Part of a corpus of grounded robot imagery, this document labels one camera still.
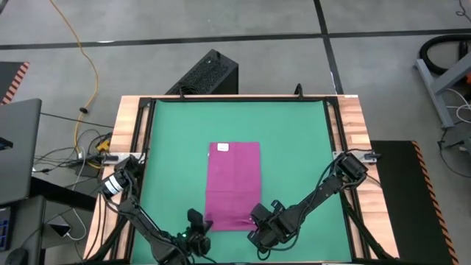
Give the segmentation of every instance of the green surface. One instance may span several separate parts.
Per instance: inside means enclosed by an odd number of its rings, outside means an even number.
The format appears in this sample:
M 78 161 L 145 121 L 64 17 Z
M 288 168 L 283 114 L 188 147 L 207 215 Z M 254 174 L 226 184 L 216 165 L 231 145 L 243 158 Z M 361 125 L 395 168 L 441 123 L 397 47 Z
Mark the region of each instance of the green surface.
M 274 199 L 285 206 L 300 202 L 332 161 L 321 102 L 158 102 L 141 204 L 160 229 L 176 235 L 188 226 L 188 209 L 205 212 L 209 144 L 227 141 L 260 142 L 262 203 L 268 209 Z M 258 261 L 247 234 L 210 231 L 208 256 Z M 293 249 L 272 252 L 266 262 L 321 260 L 350 261 L 338 195 L 308 216 Z M 138 233 L 132 262 L 155 263 Z

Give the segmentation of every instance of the magenta towel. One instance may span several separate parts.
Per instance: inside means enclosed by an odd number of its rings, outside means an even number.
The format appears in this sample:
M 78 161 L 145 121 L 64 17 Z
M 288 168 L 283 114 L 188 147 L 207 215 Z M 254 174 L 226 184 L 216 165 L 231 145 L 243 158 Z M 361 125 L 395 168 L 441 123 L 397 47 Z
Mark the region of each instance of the magenta towel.
M 254 230 L 250 212 L 260 201 L 260 144 L 211 143 L 205 218 L 212 230 Z

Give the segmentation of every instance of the gray floor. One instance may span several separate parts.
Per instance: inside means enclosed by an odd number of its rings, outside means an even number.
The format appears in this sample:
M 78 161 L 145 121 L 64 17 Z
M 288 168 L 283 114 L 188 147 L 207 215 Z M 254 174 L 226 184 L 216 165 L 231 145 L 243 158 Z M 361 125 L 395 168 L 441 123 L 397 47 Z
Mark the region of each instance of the gray floor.
M 329 32 L 471 26 L 455 15 L 457 0 L 321 2 Z M 57 0 L 57 5 L 82 41 L 320 32 L 309 0 Z M 471 264 L 471 179 L 453 174 L 440 160 L 440 123 L 412 67 L 420 46 L 432 37 L 337 38 L 331 43 L 344 92 L 360 96 L 371 139 L 419 142 L 460 262 Z M 58 42 L 74 39 L 47 0 L 10 1 L 0 15 L 0 45 Z M 87 48 L 100 74 L 100 92 L 87 120 L 113 125 L 122 95 L 165 93 L 209 49 L 239 63 L 240 93 L 292 93 L 298 82 L 306 93 L 335 93 L 322 39 Z M 456 47 L 437 47 L 432 58 L 449 66 L 456 59 Z M 78 49 L 6 50 L 0 51 L 0 60 L 31 63 L 15 101 L 39 97 L 44 112 L 75 118 L 93 92 L 93 72 Z M 450 102 L 459 103 L 453 95 Z M 470 127 L 462 125 L 463 130 Z M 72 146 L 73 131 L 74 122 L 41 116 L 37 153 Z M 83 143 L 93 137 L 88 133 Z M 453 150 L 446 151 L 445 158 L 471 175 L 469 156 Z M 75 180 L 68 170 L 41 177 L 64 186 Z M 93 184 L 79 190 L 90 191 Z M 48 206 L 49 215 L 60 210 L 59 205 Z M 80 214 L 89 224 L 91 215 Z M 73 215 L 67 219 L 74 225 L 73 235 L 80 236 L 79 222 Z M 47 237 L 47 244 L 60 243 Z M 80 251 L 84 244 L 79 244 Z M 51 248 L 46 256 L 46 264 L 78 260 L 73 244 Z

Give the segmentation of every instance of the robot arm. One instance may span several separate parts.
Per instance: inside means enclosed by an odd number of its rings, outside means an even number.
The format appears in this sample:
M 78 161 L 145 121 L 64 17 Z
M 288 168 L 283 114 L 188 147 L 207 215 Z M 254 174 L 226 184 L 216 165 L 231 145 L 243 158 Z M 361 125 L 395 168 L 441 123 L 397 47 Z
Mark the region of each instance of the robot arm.
M 257 230 L 251 231 L 247 238 L 261 253 L 295 237 L 310 212 L 330 196 L 360 184 L 368 171 L 351 153 L 340 154 L 328 167 L 331 169 L 328 177 L 297 205 L 285 208 L 281 202 L 275 200 L 272 202 L 273 212 L 260 203 L 254 207 L 250 215 Z
M 102 193 L 109 203 L 111 203 L 110 198 L 118 192 L 128 188 L 132 191 L 135 187 L 134 176 L 139 176 L 142 172 L 141 164 L 132 155 L 116 164 L 114 169 L 114 174 L 104 179 L 102 183 Z M 152 221 L 139 205 L 133 191 L 125 201 L 117 205 L 117 213 L 126 217 L 149 242 L 152 255 L 159 264 L 190 264 L 188 257 L 191 254 L 206 255 L 210 249 L 210 239 L 206 237 L 206 233 L 213 223 L 203 222 L 202 214 L 194 209 L 188 211 L 188 221 L 191 226 L 177 236 L 161 230 Z

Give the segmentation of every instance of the orange warning stripe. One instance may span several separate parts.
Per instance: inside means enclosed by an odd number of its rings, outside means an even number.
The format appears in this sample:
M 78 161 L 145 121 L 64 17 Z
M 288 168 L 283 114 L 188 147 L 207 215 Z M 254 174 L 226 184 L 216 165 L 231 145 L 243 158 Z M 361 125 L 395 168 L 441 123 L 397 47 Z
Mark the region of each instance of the orange warning stripe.
M 20 87 L 21 81 L 23 80 L 26 71 L 28 70 L 28 67 L 28 62 L 25 62 L 22 66 L 20 66 L 20 68 L 16 72 L 15 77 L 13 78 L 12 85 L 8 88 L 8 91 L 5 94 L 5 97 L 0 102 L 0 105 L 8 104 L 13 100 L 13 97 L 15 96 L 16 91 L 18 91 L 18 88 Z
M 445 224 L 445 220 L 443 219 L 443 215 L 442 215 L 442 211 L 440 210 L 439 202 L 436 200 L 435 191 L 433 191 L 432 182 L 430 180 L 430 177 L 428 176 L 428 171 L 425 168 L 425 162 L 424 162 L 424 158 L 422 156 L 422 153 L 420 152 L 419 144 L 416 141 L 412 141 L 412 144 L 414 145 L 414 148 L 417 152 L 417 158 L 419 159 L 419 164 L 422 167 L 422 173 L 424 175 L 425 182 L 427 184 L 428 192 L 430 193 L 430 198 L 432 200 L 432 204 L 435 207 L 436 218 L 439 220 L 439 224 L 442 227 L 442 233 L 443 233 L 443 236 L 445 238 L 445 243 L 448 246 L 448 252 L 450 253 L 451 261 L 453 262 L 453 265 L 459 265 L 458 257 L 456 256 L 456 252 L 455 252 L 455 249 L 453 247 L 453 243 L 451 241 L 450 234 L 448 233 L 447 225 Z

